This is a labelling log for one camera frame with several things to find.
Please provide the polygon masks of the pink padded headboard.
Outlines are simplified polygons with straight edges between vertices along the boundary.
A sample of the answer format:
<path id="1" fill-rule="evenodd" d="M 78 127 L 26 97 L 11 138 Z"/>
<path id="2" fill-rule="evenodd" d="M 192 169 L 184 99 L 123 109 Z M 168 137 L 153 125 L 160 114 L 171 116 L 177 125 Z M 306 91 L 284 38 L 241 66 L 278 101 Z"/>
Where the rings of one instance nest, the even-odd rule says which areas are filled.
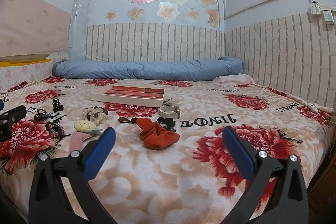
<path id="1" fill-rule="evenodd" d="M 70 18 L 43 0 L 1 0 L 1 57 L 67 51 Z"/>

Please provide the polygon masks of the clear plastic sheet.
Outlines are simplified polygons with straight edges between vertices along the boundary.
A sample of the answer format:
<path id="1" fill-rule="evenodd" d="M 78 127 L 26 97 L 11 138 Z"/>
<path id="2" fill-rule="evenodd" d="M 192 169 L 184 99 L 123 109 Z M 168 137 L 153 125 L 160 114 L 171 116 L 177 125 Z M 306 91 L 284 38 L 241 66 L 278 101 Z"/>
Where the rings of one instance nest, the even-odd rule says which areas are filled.
<path id="1" fill-rule="evenodd" d="M 85 60 L 88 6 L 89 0 L 74 0 L 69 30 L 68 55 L 70 61 Z"/>

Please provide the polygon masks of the pink pillow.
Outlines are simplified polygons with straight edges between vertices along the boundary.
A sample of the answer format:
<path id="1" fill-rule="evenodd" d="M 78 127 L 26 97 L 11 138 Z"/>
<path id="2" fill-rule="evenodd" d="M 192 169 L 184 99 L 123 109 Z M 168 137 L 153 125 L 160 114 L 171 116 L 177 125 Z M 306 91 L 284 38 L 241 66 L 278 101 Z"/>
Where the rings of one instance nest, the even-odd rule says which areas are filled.
<path id="1" fill-rule="evenodd" d="M 234 86 L 241 84 L 255 84 L 252 77 L 245 74 L 219 76 L 213 79 L 213 82 L 222 86 Z"/>

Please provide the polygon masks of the cream plush hair accessory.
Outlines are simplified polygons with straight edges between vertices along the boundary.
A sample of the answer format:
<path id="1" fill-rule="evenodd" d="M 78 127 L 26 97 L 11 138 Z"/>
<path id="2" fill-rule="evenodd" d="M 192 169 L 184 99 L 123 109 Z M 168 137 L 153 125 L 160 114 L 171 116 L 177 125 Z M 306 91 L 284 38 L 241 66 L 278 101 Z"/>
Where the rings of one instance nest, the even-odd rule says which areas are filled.
<path id="1" fill-rule="evenodd" d="M 81 151 L 83 143 L 102 132 L 102 129 L 97 128 L 96 124 L 88 120 L 80 120 L 74 123 L 75 132 L 71 134 L 71 142 L 69 153 L 73 151 Z"/>

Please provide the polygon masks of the blue rolled duvet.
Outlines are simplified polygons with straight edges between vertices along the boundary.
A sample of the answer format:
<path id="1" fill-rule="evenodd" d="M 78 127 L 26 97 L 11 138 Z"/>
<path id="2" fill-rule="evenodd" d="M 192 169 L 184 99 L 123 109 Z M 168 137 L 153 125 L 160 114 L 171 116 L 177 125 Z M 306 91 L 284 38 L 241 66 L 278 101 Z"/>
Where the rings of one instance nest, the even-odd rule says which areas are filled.
<path id="1" fill-rule="evenodd" d="M 209 81 L 219 76 L 238 75 L 243 62 L 236 57 L 191 61 L 61 61 L 52 75 L 67 79 Z"/>

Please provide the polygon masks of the orange fabric scrunchie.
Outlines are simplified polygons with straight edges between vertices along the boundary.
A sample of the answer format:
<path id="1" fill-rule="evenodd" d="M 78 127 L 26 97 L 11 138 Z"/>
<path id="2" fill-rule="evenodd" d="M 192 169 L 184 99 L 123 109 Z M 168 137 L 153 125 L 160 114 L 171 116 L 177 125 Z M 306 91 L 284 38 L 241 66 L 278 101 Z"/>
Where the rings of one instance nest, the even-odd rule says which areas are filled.
<path id="1" fill-rule="evenodd" d="M 153 122 L 149 118 L 138 118 L 136 124 L 142 130 L 139 138 L 147 149 L 165 149 L 179 141 L 179 134 L 168 131 L 158 122 Z"/>

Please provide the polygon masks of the yellow cloth strip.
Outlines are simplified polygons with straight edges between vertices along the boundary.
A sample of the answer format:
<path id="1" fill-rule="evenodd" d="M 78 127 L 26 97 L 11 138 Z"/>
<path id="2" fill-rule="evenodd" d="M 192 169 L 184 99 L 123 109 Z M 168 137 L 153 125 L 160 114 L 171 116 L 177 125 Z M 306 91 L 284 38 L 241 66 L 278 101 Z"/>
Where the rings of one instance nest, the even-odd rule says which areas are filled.
<path id="1" fill-rule="evenodd" d="M 26 60 L 26 61 L 1 61 L 0 67 L 21 67 L 25 65 L 33 65 L 38 63 L 47 63 L 51 61 L 48 58 L 45 59 L 33 59 L 33 60 Z"/>

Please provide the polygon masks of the brown teardrop pendant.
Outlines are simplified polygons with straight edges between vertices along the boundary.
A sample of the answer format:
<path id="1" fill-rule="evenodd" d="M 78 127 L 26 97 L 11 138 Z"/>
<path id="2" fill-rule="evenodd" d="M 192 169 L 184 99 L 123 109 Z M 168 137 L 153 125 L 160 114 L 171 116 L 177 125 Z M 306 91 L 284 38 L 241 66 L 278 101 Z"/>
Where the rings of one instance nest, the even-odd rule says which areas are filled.
<path id="1" fill-rule="evenodd" d="M 120 123 L 131 123 L 131 124 L 136 124 L 136 122 L 137 122 L 137 118 L 131 118 L 131 119 L 128 119 L 128 118 L 126 118 L 126 117 L 120 117 L 120 118 L 118 119 L 118 121 L 119 121 Z"/>

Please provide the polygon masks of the white wall socket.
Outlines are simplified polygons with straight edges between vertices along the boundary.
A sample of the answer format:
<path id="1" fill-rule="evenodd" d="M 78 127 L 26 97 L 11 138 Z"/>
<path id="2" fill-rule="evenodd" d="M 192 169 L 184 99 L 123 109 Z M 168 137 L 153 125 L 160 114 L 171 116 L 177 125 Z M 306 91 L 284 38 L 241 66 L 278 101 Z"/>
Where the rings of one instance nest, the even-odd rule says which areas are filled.
<path id="1" fill-rule="evenodd" d="M 322 12 L 322 7 L 317 1 L 312 1 L 309 6 L 309 11 L 311 15 L 320 15 Z"/>

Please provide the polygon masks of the floral bed blanket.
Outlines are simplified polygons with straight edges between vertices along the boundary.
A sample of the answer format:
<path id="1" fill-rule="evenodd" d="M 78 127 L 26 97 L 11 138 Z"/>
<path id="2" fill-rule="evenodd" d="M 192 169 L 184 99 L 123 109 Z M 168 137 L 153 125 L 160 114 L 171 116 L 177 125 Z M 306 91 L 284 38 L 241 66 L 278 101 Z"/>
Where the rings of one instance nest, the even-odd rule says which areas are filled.
<path id="1" fill-rule="evenodd" d="M 108 111 L 101 128 L 116 131 L 116 144 L 89 184 L 119 223 L 219 223 L 248 186 L 222 141 L 233 127 L 257 150 L 285 159 L 301 159 L 310 182 L 335 139 L 335 115 L 312 112 L 298 98 L 256 84 L 222 86 L 213 81 L 118 80 L 117 84 L 165 88 L 165 98 L 181 110 L 175 124 L 179 141 L 162 150 L 147 149 L 136 124 L 120 117 L 156 121 L 153 107 L 94 102 L 91 93 L 113 80 L 50 77 L 5 96 L 5 109 L 27 108 L 13 125 L 13 138 L 1 144 L 1 187 L 23 213 L 38 157 L 69 154 L 74 123 L 88 107 Z M 53 112 L 58 98 L 63 111 Z"/>

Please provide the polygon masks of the cream beaded scrunchie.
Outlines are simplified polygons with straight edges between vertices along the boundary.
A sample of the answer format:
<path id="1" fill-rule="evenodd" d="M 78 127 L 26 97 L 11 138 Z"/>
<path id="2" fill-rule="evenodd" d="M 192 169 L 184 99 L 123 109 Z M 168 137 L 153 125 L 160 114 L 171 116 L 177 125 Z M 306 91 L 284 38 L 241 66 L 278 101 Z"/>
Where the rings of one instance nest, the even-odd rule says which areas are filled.
<path id="1" fill-rule="evenodd" d="M 108 111 L 103 107 L 88 107 L 83 110 L 83 117 L 95 125 L 103 124 L 108 116 Z"/>

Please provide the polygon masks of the white tray brick lining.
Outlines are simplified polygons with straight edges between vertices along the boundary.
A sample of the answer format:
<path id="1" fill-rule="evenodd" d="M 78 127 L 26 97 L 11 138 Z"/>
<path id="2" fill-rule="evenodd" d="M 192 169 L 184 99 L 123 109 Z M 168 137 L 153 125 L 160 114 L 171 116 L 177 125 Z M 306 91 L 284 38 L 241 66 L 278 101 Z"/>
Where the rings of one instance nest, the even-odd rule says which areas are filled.
<path id="1" fill-rule="evenodd" d="M 163 105 L 165 88 L 149 88 L 113 84 L 91 93 L 91 100 L 159 108 Z"/>

